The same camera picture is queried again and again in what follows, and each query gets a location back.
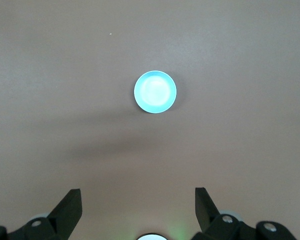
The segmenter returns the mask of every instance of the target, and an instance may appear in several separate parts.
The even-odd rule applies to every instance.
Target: white circular object
[[[137,240],[167,240],[165,237],[155,233],[150,233],[139,237]]]
[[[31,227],[35,228],[35,227],[38,227],[39,225],[41,225],[41,221],[40,221],[40,220],[37,220],[37,221],[34,221],[34,222],[31,224]]]
[[[270,232],[276,232],[277,231],[276,226],[273,225],[270,222],[265,223],[263,226],[264,226],[265,229],[269,230]]]
[[[225,215],[222,217],[222,220],[227,223],[227,224],[232,224],[234,222],[234,220],[232,219],[232,217]]]
[[[136,81],[134,98],[148,113],[168,110],[175,102],[177,88],[174,80],[163,71],[148,71]]]

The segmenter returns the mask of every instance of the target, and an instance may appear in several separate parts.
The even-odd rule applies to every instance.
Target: glowing circle
[[[167,239],[158,234],[151,233],[151,234],[143,235],[139,237],[137,240],[167,240]]]
[[[148,71],[134,86],[136,103],[148,113],[168,110],[175,102],[177,88],[174,80],[163,71]]]

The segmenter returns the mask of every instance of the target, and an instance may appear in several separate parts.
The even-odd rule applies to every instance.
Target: table surface
[[[151,70],[164,113],[133,96]],[[188,240],[195,187],[300,240],[300,1],[0,0],[0,225],[80,188],[70,240]]]

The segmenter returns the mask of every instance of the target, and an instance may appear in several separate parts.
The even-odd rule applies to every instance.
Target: screw
[[[233,223],[232,217],[230,217],[230,216],[228,216],[228,215],[223,216],[223,217],[222,217],[222,220],[223,220],[225,223],[228,223],[228,224]]]
[[[265,223],[263,226],[264,226],[265,229],[269,230],[270,232],[277,231],[277,228],[275,227],[275,225],[273,225],[270,222]]]
[[[41,224],[41,221],[34,221],[32,224],[31,224],[31,227],[38,227],[39,225]]]

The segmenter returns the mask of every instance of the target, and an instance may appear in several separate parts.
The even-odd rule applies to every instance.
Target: led light
[[[139,237],[137,240],[167,240],[167,239],[161,235],[155,233],[149,233]]]
[[[162,71],[146,72],[134,86],[137,104],[152,114],[168,110],[174,104],[176,96],[177,88],[174,80]]]

